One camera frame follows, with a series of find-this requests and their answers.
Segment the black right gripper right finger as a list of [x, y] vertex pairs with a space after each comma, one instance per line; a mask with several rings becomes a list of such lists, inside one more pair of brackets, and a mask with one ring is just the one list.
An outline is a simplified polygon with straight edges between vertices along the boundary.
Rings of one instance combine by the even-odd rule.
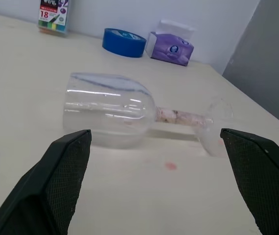
[[238, 189], [263, 235], [279, 235], [279, 146], [272, 140], [221, 129]]

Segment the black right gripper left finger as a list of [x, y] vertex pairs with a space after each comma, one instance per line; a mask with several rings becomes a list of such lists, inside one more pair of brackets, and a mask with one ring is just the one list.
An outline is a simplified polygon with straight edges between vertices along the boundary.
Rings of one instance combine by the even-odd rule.
[[90, 156], [92, 133], [51, 143], [0, 207], [0, 235], [66, 235]]

